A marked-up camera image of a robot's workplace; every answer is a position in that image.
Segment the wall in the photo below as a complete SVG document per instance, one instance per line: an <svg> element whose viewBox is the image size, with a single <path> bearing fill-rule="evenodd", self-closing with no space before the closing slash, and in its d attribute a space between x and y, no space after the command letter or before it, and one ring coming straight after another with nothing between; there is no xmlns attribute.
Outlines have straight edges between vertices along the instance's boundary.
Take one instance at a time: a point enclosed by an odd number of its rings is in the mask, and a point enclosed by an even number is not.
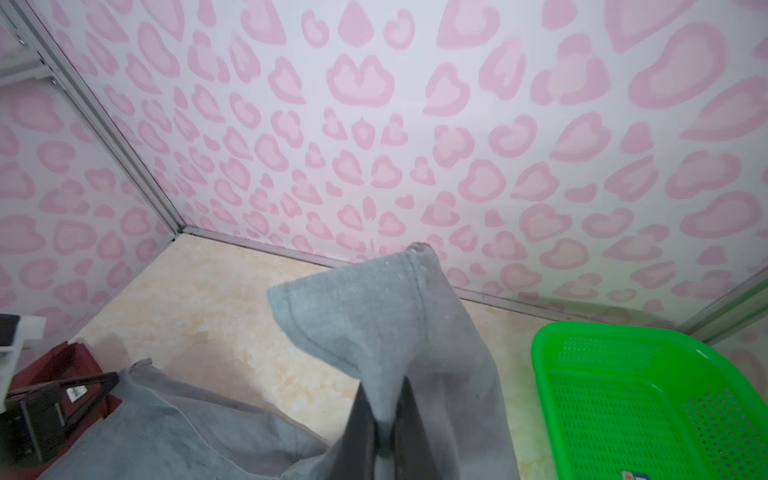
<svg viewBox="0 0 768 480"><path fill-rule="evenodd" d="M768 403L768 317L714 345Z"/></svg>
<svg viewBox="0 0 768 480"><path fill-rule="evenodd" d="M171 238L53 84L0 89L0 311L48 317L37 354L69 340Z"/></svg>
<svg viewBox="0 0 768 480"><path fill-rule="evenodd" d="M184 219L674 326L766 266L759 0L37 0Z"/></svg>

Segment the beige marble surface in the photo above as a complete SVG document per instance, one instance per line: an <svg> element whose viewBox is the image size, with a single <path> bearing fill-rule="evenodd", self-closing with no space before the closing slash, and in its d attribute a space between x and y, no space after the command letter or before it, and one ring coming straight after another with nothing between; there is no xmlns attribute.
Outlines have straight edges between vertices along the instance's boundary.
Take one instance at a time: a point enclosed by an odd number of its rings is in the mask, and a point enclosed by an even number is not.
<svg viewBox="0 0 768 480"><path fill-rule="evenodd" d="M332 442L357 381L293 346L266 300L269 287L323 270L183 235L75 339L104 371L150 357L172 378L277 408ZM498 365L522 478L557 478L531 367L531 341L548 321L464 305Z"/></svg>

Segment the sticker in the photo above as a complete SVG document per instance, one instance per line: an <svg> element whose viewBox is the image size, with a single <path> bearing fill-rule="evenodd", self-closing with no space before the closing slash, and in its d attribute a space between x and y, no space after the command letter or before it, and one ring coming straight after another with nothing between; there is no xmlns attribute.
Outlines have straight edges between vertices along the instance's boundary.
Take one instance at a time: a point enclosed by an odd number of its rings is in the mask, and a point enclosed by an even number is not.
<svg viewBox="0 0 768 480"><path fill-rule="evenodd" d="M85 385L73 386L70 389L67 389L67 396L72 403L77 402L78 399L86 393L88 393L88 387Z"/></svg>
<svg viewBox="0 0 768 480"><path fill-rule="evenodd" d="M621 480L650 480L650 477L642 473L622 472Z"/></svg>

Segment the basket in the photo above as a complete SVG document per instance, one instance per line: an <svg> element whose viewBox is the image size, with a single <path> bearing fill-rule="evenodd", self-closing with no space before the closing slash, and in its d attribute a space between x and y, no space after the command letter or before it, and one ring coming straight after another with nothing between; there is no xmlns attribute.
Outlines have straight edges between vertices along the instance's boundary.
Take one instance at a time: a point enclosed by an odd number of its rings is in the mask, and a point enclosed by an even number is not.
<svg viewBox="0 0 768 480"><path fill-rule="evenodd" d="M768 407L709 346L556 322L531 357L560 480L768 480Z"/></svg>

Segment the gray cloth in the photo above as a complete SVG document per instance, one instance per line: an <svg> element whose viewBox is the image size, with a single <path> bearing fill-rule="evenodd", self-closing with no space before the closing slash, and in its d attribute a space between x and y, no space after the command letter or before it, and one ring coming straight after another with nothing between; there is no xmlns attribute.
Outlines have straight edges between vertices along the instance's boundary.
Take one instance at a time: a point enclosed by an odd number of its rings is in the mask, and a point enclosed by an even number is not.
<svg viewBox="0 0 768 480"><path fill-rule="evenodd" d="M520 478L498 371L428 245L268 296L296 346L360 378L383 428L410 378L443 478ZM148 360L123 372L115 393L123 404L41 478L324 480L336 457L338 443L329 449L276 413L168 379Z"/></svg>

